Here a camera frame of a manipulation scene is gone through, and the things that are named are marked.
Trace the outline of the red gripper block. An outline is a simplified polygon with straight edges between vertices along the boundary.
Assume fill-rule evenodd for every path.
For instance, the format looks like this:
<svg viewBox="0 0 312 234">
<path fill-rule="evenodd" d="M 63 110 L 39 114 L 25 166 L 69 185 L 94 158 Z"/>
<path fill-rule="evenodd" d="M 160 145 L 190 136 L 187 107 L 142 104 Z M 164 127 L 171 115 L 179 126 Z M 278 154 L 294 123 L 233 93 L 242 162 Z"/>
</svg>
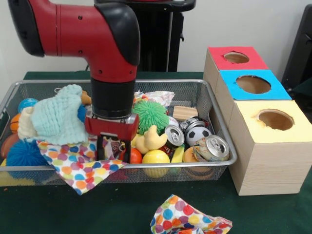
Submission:
<svg viewBox="0 0 312 234">
<path fill-rule="evenodd" d="M 85 117 L 86 132 L 97 137 L 97 160 L 105 159 L 105 150 L 103 148 L 104 136 L 117 137 L 122 141 L 117 142 L 116 159 L 123 161 L 125 153 L 125 143 L 123 141 L 132 141 L 137 134 L 139 116 L 130 114 L 127 118 L 121 119 L 102 119 L 93 113 L 87 113 Z"/>
</svg>

